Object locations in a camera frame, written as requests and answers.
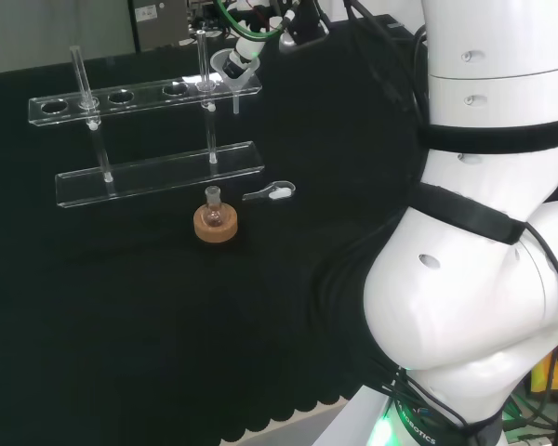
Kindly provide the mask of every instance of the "white wall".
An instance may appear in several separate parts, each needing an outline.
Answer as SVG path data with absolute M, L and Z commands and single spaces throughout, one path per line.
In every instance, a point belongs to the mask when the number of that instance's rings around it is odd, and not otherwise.
M 320 3 L 331 20 L 347 19 L 343 0 L 320 0 Z M 363 0 L 362 3 L 375 15 L 391 14 L 412 33 L 424 24 L 421 0 Z

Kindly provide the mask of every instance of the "green wire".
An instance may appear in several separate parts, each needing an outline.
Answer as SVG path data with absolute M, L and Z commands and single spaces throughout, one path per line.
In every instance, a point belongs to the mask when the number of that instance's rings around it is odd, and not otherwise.
M 248 28 L 243 27 L 237 21 L 235 21 L 235 19 L 232 17 L 232 15 L 228 12 L 225 5 L 223 5 L 223 0 L 217 0 L 217 5 L 219 6 L 219 10 L 223 13 L 223 16 L 225 17 L 225 19 L 227 19 L 229 21 L 229 23 L 232 24 L 232 26 L 237 28 L 241 33 L 244 33 L 244 34 L 246 34 L 250 37 L 254 37 L 255 39 L 256 38 L 271 37 L 272 35 L 275 35 L 275 34 L 282 31 L 282 27 L 279 26 L 279 27 L 277 27 L 276 29 L 272 30 L 269 33 L 254 33 L 253 31 L 248 30 Z

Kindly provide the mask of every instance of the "yellow object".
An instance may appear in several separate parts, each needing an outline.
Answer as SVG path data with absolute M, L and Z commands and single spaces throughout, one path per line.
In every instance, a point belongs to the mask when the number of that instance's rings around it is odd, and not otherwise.
M 551 353 L 546 356 L 531 371 L 531 392 L 544 393 L 548 384 L 548 371 L 550 370 Z M 551 390 L 558 391 L 558 362 L 554 366 L 554 378 L 551 382 Z

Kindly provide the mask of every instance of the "clear glass tube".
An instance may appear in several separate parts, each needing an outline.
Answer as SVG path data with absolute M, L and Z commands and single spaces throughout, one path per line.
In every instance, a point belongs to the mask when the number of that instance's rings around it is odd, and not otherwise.
M 106 182 L 106 185 L 111 186 L 108 187 L 107 191 L 109 193 L 115 193 L 115 190 L 113 190 L 112 167 L 108 159 L 108 152 L 105 151 L 101 129 L 98 128 L 97 130 L 91 131 L 91 139 L 93 140 L 93 149 L 95 149 L 97 161 L 100 163 L 101 172 L 103 172 L 103 180 Z
M 83 54 L 81 53 L 80 46 L 71 46 L 71 56 L 73 58 L 74 73 L 76 74 L 76 82 L 81 92 L 80 107 L 89 112 L 89 117 L 86 118 L 86 124 L 91 130 L 97 130 L 101 124 L 101 118 L 97 113 L 96 107 L 98 104 L 93 99 L 89 80 L 86 77 L 85 63 L 83 62 Z
M 217 162 L 217 135 L 215 133 L 215 102 L 209 102 L 206 113 L 206 147 L 208 148 L 208 161 Z
M 201 91 L 211 91 L 208 51 L 206 49 L 206 32 L 204 30 L 198 30 L 196 32 L 196 44 L 198 45 L 198 65 L 201 72 L 201 82 L 198 88 Z

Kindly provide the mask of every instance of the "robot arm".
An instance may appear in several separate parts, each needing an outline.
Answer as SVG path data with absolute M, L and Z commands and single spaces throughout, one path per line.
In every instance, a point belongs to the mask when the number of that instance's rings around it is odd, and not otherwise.
M 232 30 L 240 36 L 223 67 L 230 78 L 240 77 L 275 36 L 280 36 L 282 50 L 291 51 L 328 35 L 327 27 L 321 23 L 321 20 L 327 21 L 327 17 L 313 0 L 274 2 L 274 5 L 271 2 L 273 0 L 237 0 L 225 12 L 218 0 L 221 14 L 225 14 Z

